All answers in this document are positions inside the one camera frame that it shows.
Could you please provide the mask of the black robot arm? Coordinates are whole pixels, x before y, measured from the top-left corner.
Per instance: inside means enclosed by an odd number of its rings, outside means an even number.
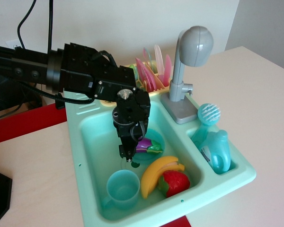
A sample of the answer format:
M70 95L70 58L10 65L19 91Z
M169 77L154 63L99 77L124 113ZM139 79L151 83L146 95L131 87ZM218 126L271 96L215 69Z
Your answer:
M120 157L131 162L136 147L148 128L151 102L149 94L137 87L133 69L118 66L106 51L79 44L66 44L63 49L41 53L22 48L0 47L0 76L34 91L32 83L46 85L51 94L41 95L75 104L58 93L69 91L86 95L78 104L94 100L115 102L113 124L121 139Z

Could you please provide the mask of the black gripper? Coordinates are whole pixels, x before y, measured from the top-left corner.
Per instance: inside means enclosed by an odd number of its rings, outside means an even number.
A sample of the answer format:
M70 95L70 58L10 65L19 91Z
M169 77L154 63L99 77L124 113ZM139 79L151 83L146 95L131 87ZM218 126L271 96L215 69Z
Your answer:
M114 120L113 124L122 143L119 145L119 155L121 158L125 157L127 162L132 162L138 143L146 135L148 120L128 123Z

